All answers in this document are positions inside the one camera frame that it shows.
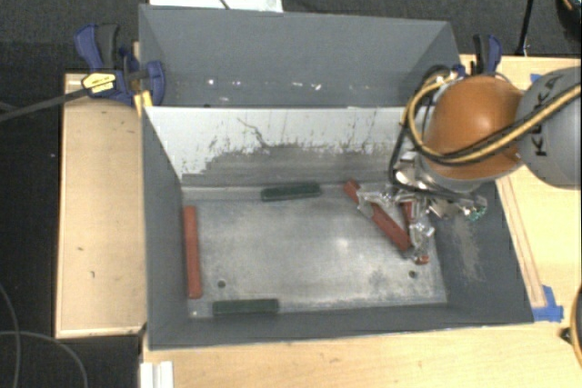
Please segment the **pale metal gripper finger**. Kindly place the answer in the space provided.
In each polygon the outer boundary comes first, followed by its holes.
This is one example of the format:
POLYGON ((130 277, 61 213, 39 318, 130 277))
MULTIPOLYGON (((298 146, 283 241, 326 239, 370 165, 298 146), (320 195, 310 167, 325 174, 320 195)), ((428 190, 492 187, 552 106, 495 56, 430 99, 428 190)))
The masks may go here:
POLYGON ((361 214, 372 214, 373 207, 378 207, 386 214, 393 214, 401 203, 403 197, 399 190, 384 191, 356 191, 357 210, 361 214))
POLYGON ((434 232, 435 228, 427 213, 422 213, 408 222, 408 236, 411 245, 406 251, 406 256, 414 263, 429 262, 428 248, 434 232))

